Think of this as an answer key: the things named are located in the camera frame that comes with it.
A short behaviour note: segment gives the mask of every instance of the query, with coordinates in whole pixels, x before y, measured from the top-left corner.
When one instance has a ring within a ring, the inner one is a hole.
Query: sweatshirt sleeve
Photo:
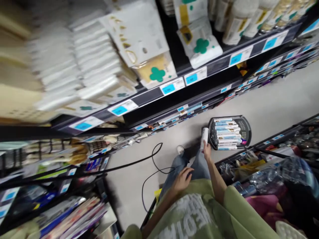
[[[121,239],[142,239],[142,232],[137,225],[130,225]]]

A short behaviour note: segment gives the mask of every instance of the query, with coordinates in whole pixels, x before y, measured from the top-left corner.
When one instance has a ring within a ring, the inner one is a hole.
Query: sneaker
[[[181,146],[181,145],[177,146],[177,153],[178,153],[178,154],[184,153],[184,147]]]

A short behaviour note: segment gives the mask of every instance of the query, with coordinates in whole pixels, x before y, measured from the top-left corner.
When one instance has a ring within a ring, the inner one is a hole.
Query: black cable
[[[153,176],[154,174],[156,174],[156,173],[158,173],[158,172],[161,172],[161,173],[163,173],[163,174],[169,174],[169,173],[173,172],[173,171],[175,170],[174,167],[168,167],[168,168],[163,168],[163,169],[159,169],[159,168],[157,167],[157,165],[155,164],[154,158],[153,158],[153,153],[154,153],[154,150],[156,149],[156,147],[157,147],[157,145],[153,148],[153,151],[152,151],[152,160],[153,160],[154,166],[155,166],[158,170],[157,170],[155,173],[153,173],[151,176]],[[165,172],[162,171],[162,170],[164,170],[164,169],[169,169],[169,168],[172,168],[172,170],[169,171],[168,173],[165,173]],[[148,212],[148,210],[146,209],[145,204],[144,204],[143,189],[144,189],[144,184],[146,183],[146,181],[147,181],[151,176],[149,176],[149,177],[144,181],[143,186],[142,186],[142,203],[143,203],[143,207],[144,207],[144,209],[145,209],[146,212]]]
[[[168,168],[159,169],[159,170],[157,170],[155,173],[153,173],[151,176],[153,176],[154,174],[158,173],[159,171],[161,171],[161,172],[162,172],[162,170],[164,170],[164,169],[168,169]],[[151,176],[149,176],[149,177],[148,177],[148,178],[144,181],[143,186],[142,186],[142,203],[143,203],[143,207],[144,207],[144,209],[145,209],[145,211],[146,211],[146,212],[148,212],[148,210],[146,209],[145,204],[144,204],[143,189],[144,189],[144,184],[146,183],[146,181],[147,181],[147,180],[148,180]]]
[[[6,183],[0,184],[0,190],[6,190],[6,189],[10,189],[10,188],[27,186],[27,185],[34,185],[34,184],[43,184],[43,183],[49,183],[49,182],[64,181],[66,179],[82,178],[82,177],[87,177],[87,176],[105,174],[107,172],[111,172],[111,171],[114,171],[114,170],[122,169],[122,168],[125,168],[125,167],[128,167],[128,166],[140,163],[140,162],[142,162],[142,161],[144,161],[146,159],[149,159],[149,158],[153,157],[154,155],[156,155],[161,150],[163,143],[157,144],[155,146],[155,148],[158,145],[160,145],[160,148],[155,153],[153,153],[154,152],[154,150],[153,150],[152,151],[152,155],[150,155],[150,156],[148,156],[146,158],[140,159],[138,161],[119,166],[119,167],[106,169],[106,170],[103,170],[103,171],[98,171],[98,172],[93,172],[93,173],[79,173],[79,174],[76,174],[76,175],[58,176],[58,177],[55,177],[55,178],[48,178],[48,179],[38,179],[38,180],[33,180],[32,179],[32,180],[30,180],[28,178],[24,178],[23,180],[16,180],[16,181],[11,180],[11,181],[8,181]]]

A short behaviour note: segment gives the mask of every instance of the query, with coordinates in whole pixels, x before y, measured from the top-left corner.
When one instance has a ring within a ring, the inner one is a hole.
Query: green sweatshirt
[[[142,239],[142,233],[130,225],[122,238]],[[233,186],[227,187],[220,205],[207,179],[191,181],[148,238],[280,239]]]

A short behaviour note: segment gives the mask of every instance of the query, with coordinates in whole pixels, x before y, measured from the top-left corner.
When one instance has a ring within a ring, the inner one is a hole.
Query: tiled floor
[[[276,83],[250,91],[144,139],[140,144],[135,143],[122,149],[111,157],[108,168],[147,157],[160,142],[163,142],[163,147],[154,157],[155,163],[159,168],[170,167],[177,155],[176,146],[187,145],[200,137],[201,127],[206,125],[211,117],[244,115],[252,128],[251,144],[257,143],[319,112],[318,75],[319,63],[316,62]],[[217,162],[234,153],[235,151],[214,151],[213,159]],[[107,179],[119,200],[117,212],[123,229],[130,224],[139,227],[142,224],[146,216],[142,204],[142,184],[154,172],[156,168],[152,159],[148,159],[108,174]],[[158,172],[145,183],[144,201],[147,208],[154,199],[154,191],[165,179],[166,175]]]

